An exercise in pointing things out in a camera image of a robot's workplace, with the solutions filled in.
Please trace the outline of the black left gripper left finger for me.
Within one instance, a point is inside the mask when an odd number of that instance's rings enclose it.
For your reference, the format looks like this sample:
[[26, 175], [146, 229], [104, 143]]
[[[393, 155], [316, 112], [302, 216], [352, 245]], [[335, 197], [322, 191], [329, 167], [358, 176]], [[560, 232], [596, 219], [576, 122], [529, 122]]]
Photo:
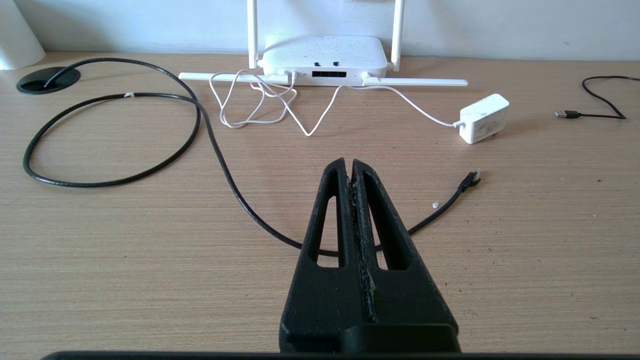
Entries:
[[[279, 322], [282, 353], [374, 353], [371, 280], [366, 274], [375, 240], [368, 205], [357, 199], [362, 162], [347, 174], [343, 158], [330, 162], [311, 216]], [[318, 264], [329, 200], [336, 201], [338, 266]]]

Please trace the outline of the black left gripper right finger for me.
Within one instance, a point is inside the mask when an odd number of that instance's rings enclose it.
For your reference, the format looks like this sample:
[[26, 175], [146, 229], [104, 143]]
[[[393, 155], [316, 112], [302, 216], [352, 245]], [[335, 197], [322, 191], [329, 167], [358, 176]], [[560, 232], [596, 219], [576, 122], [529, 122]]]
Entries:
[[363, 288], [353, 353], [459, 353], [458, 324], [377, 173], [352, 167], [352, 217]]

